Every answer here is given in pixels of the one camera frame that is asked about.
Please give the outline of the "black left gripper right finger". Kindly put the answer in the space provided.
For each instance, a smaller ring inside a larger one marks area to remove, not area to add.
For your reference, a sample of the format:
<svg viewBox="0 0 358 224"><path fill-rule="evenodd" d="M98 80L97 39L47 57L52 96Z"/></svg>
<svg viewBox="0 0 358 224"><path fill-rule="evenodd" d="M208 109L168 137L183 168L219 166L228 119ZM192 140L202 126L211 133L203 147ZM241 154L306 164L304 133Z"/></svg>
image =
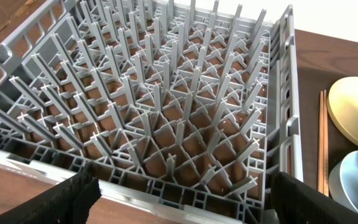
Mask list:
<svg viewBox="0 0 358 224"><path fill-rule="evenodd" d="M272 177L270 199L280 223L358 223L358 213L285 172Z"/></svg>

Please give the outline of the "light blue bowl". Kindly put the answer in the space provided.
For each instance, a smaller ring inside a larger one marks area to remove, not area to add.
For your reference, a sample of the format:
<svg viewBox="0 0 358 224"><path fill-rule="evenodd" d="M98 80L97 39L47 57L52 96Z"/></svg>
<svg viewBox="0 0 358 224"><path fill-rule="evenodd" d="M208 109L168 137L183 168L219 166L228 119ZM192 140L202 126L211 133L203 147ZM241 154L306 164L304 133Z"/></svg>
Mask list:
<svg viewBox="0 0 358 224"><path fill-rule="evenodd" d="M349 153L329 174L332 198L358 213L358 151Z"/></svg>

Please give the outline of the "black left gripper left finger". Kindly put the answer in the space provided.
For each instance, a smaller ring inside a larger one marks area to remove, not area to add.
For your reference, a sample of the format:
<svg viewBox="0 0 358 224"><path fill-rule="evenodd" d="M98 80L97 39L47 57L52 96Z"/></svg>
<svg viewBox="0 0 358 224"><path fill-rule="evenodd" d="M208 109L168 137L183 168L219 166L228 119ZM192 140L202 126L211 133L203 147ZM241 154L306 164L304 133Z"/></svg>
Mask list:
<svg viewBox="0 0 358 224"><path fill-rule="evenodd" d="M38 196L0 214L0 223L86 223L91 207L100 197L98 178L92 176L87 170L83 170Z"/></svg>

